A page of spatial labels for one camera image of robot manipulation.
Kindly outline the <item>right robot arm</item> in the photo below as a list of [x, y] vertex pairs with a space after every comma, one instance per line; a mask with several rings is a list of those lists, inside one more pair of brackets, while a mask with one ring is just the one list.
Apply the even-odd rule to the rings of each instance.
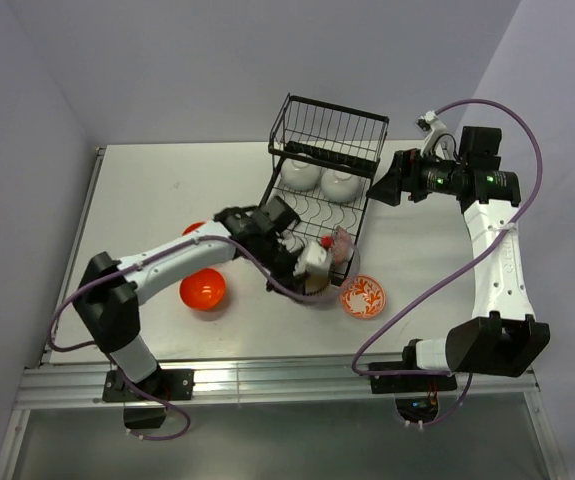
[[467, 127], [453, 159], [432, 148], [399, 150], [368, 196], [397, 206], [406, 194], [417, 203], [430, 194], [459, 203], [472, 246], [475, 296], [469, 320], [445, 337], [411, 341], [400, 365], [402, 383], [419, 390], [435, 372], [518, 377], [550, 341], [528, 298], [515, 219], [522, 207], [519, 179], [500, 168], [502, 132]]

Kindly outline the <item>black white patterned bowl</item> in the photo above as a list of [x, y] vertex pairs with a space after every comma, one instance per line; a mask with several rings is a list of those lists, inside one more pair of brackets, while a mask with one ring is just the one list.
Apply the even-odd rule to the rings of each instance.
[[351, 234], [341, 226], [334, 228], [331, 239], [332, 266], [340, 271], [347, 267], [353, 257], [354, 241]]

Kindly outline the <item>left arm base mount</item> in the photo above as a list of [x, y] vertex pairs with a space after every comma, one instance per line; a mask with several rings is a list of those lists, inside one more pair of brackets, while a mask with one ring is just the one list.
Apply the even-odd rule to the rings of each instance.
[[168, 415], [168, 407], [159, 400], [188, 401], [192, 399], [194, 371], [192, 369], [158, 369], [151, 378], [131, 385], [120, 370], [110, 370], [105, 377], [104, 403], [137, 403], [150, 401], [157, 407], [123, 408], [123, 424], [131, 431], [159, 429]]

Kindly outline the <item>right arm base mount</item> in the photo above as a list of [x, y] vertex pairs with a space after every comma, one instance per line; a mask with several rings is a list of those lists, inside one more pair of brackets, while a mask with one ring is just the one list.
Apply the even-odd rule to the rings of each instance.
[[455, 391], [458, 384], [454, 376], [430, 374], [413, 369], [409, 374], [383, 375], [384, 371], [399, 370], [403, 361], [371, 362], [368, 369], [377, 375], [363, 375], [368, 379], [372, 394], [441, 393]]

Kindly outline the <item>brown beige bowl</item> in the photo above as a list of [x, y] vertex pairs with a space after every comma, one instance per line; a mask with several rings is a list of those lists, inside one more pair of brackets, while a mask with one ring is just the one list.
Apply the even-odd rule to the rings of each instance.
[[336, 290], [328, 275], [306, 274], [298, 280], [296, 302], [306, 306], [323, 306], [336, 297]]

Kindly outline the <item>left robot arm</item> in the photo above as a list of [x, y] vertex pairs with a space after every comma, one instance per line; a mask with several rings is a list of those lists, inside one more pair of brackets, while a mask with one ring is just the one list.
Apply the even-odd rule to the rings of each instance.
[[169, 381], [141, 336], [140, 308], [167, 287], [208, 267], [241, 256], [255, 260], [277, 288], [298, 293], [304, 277], [300, 253], [281, 242], [299, 215], [274, 197], [261, 206], [230, 207], [192, 232], [121, 259], [95, 255], [79, 284], [74, 309], [97, 347], [122, 371], [139, 399], [169, 390]]

